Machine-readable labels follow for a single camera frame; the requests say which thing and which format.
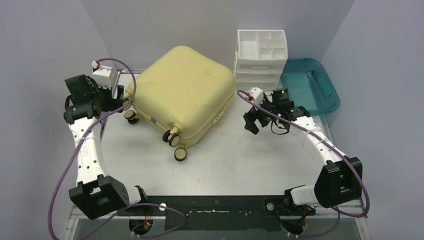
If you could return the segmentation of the yellow hard-shell suitcase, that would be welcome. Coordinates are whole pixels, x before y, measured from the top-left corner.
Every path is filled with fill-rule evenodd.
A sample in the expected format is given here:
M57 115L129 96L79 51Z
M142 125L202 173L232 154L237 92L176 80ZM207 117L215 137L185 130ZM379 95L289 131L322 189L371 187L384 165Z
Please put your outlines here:
M124 93L124 118L135 124L144 118L162 131L182 162L222 117L236 93L233 72L192 49L172 48L136 77Z

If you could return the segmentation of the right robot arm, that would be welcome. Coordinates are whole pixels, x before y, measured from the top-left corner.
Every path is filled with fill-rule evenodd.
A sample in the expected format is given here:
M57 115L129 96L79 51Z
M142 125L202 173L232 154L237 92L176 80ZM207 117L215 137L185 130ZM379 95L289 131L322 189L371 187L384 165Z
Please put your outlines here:
M296 137L320 168L315 184L302 185L285 191L284 210L295 214L303 205L318 204L333 208L362 196L362 163L348 157L323 134L311 114L303 106L295 106L288 89L280 88L266 94L261 88L251 87L237 94L251 104L243 115L244 128L254 135L259 127L268 124L284 129Z

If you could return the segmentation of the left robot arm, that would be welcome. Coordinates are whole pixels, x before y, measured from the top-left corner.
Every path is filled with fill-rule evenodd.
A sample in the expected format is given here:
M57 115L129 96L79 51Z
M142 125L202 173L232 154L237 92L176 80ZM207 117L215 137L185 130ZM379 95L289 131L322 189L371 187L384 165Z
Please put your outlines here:
M137 215L150 207L145 191L138 185L125 185L107 173L101 143L102 113L121 113L124 87L117 86L117 96L101 87L88 75L65 80L70 92L65 100L63 117L72 133L77 159L76 186L70 200L86 217L95 220L111 212L130 207Z

